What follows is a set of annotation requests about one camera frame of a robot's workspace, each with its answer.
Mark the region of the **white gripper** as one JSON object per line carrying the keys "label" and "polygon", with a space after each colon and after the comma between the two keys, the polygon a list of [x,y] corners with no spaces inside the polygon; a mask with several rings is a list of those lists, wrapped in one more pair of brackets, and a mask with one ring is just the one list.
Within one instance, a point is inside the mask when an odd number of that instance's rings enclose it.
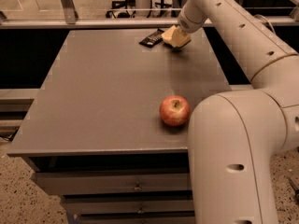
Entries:
{"label": "white gripper", "polygon": [[179,49],[191,41],[191,33],[203,27],[207,15],[193,3],[186,3],[178,15],[178,24],[171,32],[170,45]]}

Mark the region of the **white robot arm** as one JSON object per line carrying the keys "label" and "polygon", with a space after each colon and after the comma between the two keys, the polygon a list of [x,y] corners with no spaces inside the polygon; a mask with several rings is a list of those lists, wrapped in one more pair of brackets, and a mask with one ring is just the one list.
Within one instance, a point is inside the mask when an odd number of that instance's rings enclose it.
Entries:
{"label": "white robot arm", "polygon": [[210,20],[251,83],[192,112],[188,153],[196,224],[278,224],[270,158],[298,145],[298,53],[235,0],[188,0],[187,33]]}

